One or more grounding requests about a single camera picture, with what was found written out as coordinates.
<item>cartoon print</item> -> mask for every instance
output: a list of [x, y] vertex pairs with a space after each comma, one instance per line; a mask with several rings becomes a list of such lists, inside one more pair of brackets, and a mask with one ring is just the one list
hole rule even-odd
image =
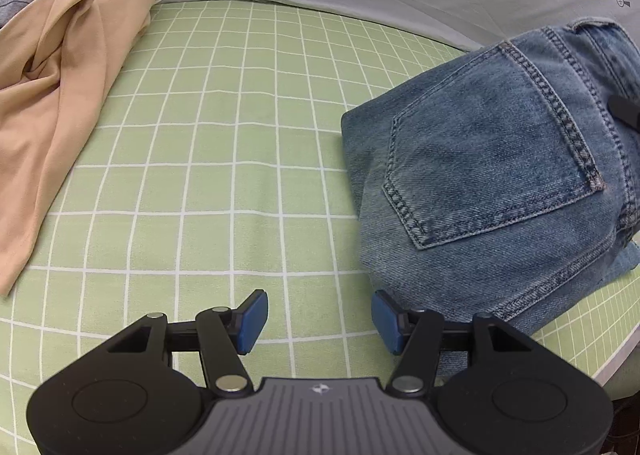
[[631, 2], [627, 2], [626, 0], [616, 0], [616, 2], [620, 7], [624, 7], [625, 5], [631, 7]]

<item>mattress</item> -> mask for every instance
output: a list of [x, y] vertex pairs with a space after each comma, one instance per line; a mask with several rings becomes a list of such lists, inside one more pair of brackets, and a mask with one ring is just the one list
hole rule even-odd
[[[253, 289], [265, 375], [386, 379], [340, 117], [461, 51], [271, 3], [153, 8], [31, 260], [0, 300], [0, 454], [31, 455], [34, 388], [151, 311], [187, 321]], [[601, 383], [638, 341], [640, 269], [533, 337]], [[175, 368], [203, 384], [197, 355]]]

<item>pocket stitching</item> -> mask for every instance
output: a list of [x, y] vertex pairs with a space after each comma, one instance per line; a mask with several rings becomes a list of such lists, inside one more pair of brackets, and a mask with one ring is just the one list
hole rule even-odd
[[626, 158], [625, 149], [622, 146], [622, 141], [620, 139], [620, 136], [618, 135], [618, 132], [616, 131], [616, 128], [613, 125], [613, 121], [609, 115], [609, 112], [602, 104], [602, 100], [600, 99], [595, 86], [591, 82], [590, 76], [588, 75], [587, 71], [582, 68], [580, 62], [571, 54], [559, 35], [556, 34], [556, 32], [553, 31], [551, 27], [543, 28], [542, 33], [556, 47], [556, 49], [562, 56], [562, 59], [564, 59], [569, 64], [576, 75], [580, 78], [582, 83], [584, 83], [585, 88], [587, 88], [588, 92], [591, 95], [591, 99], [593, 99], [593, 102], [596, 104], [596, 107], [600, 112], [600, 116], [602, 117], [605, 127], [609, 131], [609, 135], [616, 145], [616, 149], [618, 150], [618, 155], [620, 157], [620, 162], [622, 164], [623, 177], [625, 182], [625, 202], [620, 212], [620, 225], [623, 229], [635, 226], [638, 220], [638, 215], [636, 214], [638, 210], [636, 209], [634, 195], [635, 186], [633, 175], [631, 174], [631, 166], [628, 159]]
[[530, 285], [524, 291], [514, 295], [507, 301], [499, 303], [490, 309], [489, 312], [495, 314], [504, 321], [510, 321], [514, 317], [526, 311], [528, 308], [540, 303], [554, 291], [560, 289], [564, 284], [580, 275], [586, 268], [593, 265], [602, 257], [613, 245], [616, 240], [615, 231], [610, 232], [600, 242], [598, 242], [590, 251], [582, 255], [577, 260], [569, 263], [551, 276]]
[[[505, 216], [508, 215], [508, 213], [515, 210], [516, 216], [512, 216], [509, 220], [494, 225], [485, 225], [480, 222], [474, 224], [473, 220], [467, 220], [463, 224], [450, 224], [443, 228], [434, 228], [433, 231], [436, 231], [436, 233], [434, 234], [440, 234], [444, 236], [440, 240], [434, 242], [433, 244], [430, 244], [431, 247], [474, 236], [479, 233], [492, 231], [493, 229], [505, 227], [528, 218], [533, 218], [534, 216], [541, 215], [562, 206], [571, 204], [579, 199], [593, 194], [596, 191], [604, 189], [604, 180], [602, 179], [599, 171], [596, 168], [596, 165], [593, 161], [593, 156], [586, 146], [584, 138], [582, 137], [579, 129], [576, 127], [573, 118], [571, 117], [567, 108], [564, 106], [562, 100], [555, 93], [551, 85], [546, 81], [546, 78], [544, 78], [544, 76], [539, 72], [537, 67], [533, 63], [531, 63], [529, 59], [520, 52], [520, 50], [514, 47], [513, 44], [505, 41], [498, 44], [496, 47], [489, 49], [486, 53], [481, 54], [481, 56], [478, 56], [473, 60], [473, 62], [470, 62], [466, 64], [466, 66], [457, 69], [447, 78], [443, 79], [438, 85], [430, 88], [419, 98], [415, 99], [415, 101], [409, 104], [392, 120], [383, 191], [385, 193], [386, 199], [398, 214], [398, 217], [400, 218], [402, 225], [408, 232], [412, 242], [414, 242], [415, 246], [419, 249], [425, 247], [425, 243], [429, 238], [427, 231], [424, 229], [424, 226], [420, 223], [420, 221], [416, 218], [411, 207], [409, 207], [409, 205], [406, 203], [404, 197], [402, 197], [402, 194], [398, 191], [391, 178], [392, 170], [395, 166], [396, 138], [398, 136], [401, 122], [404, 119], [404, 116], [409, 112], [409, 110], [413, 108], [418, 102], [426, 99], [428, 96], [436, 93], [439, 89], [449, 84], [450, 80], [452, 80], [455, 76], [460, 75], [460, 72], [462, 70], [466, 71], [466, 69], [470, 68], [469, 65], [471, 65], [471, 67], [474, 67], [475, 65], [479, 64], [480, 62], [478, 61], [478, 58], [482, 58], [482, 60], [484, 60], [500, 51], [502, 51], [504, 55], [508, 56], [516, 65], [519, 65], [524, 70], [527, 76], [533, 81], [534, 86], [536, 86], [538, 88], [538, 91], [542, 94], [547, 106], [552, 112], [552, 116], [554, 117], [556, 123], [561, 128], [562, 133], [565, 136], [564, 141], [570, 148], [572, 157], [574, 158], [574, 162], [587, 178], [590, 190], [585, 192], [585, 186], [582, 184], [571, 190], [569, 193], [555, 192], [553, 194], [544, 194], [538, 197], [534, 197], [533, 199], [528, 199], [526, 202], [526, 207], [529, 209], [526, 211], [524, 211], [525, 206], [523, 204], [512, 204], [507, 208], [502, 208], [500, 211], [489, 213], [488, 215], [484, 215], [482, 217], [482, 220], [484, 220], [484, 222], [496, 219], [495, 217], [497, 216], [500, 216], [500, 220], [503, 220]], [[542, 202], [542, 200], [545, 200], [548, 203], [541, 206], [537, 210], [532, 210], [530, 208], [532, 203]]]

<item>beige cloth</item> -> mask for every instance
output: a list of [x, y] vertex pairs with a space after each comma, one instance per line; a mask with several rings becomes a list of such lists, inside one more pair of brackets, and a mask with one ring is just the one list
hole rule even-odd
[[0, 29], [0, 294], [94, 129], [155, 0], [35, 0]]

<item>jeans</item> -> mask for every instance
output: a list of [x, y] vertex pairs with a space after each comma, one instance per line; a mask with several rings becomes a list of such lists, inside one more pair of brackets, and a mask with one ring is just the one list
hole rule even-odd
[[533, 333], [638, 265], [640, 53], [605, 19], [546, 27], [423, 74], [342, 117], [377, 289]]

